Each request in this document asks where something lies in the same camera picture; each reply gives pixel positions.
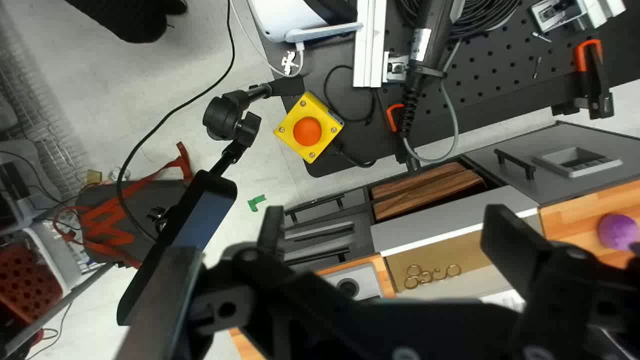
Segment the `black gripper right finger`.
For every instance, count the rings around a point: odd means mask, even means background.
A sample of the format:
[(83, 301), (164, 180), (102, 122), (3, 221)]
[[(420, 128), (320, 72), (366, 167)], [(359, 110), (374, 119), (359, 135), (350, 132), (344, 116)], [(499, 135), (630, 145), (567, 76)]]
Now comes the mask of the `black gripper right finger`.
[(545, 240), (504, 205), (484, 211), (481, 253), (524, 298), (510, 352), (533, 360), (638, 357), (638, 260), (614, 269), (567, 242)]

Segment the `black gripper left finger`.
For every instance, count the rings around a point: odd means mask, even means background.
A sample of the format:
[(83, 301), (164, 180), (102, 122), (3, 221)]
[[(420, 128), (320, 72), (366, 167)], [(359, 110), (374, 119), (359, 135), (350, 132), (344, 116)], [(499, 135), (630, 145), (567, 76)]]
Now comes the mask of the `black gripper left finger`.
[(153, 266), (127, 314), (116, 360), (174, 360), (186, 348), (186, 314), (202, 269), (202, 253), (235, 201), (235, 185), (197, 173), (164, 226)]

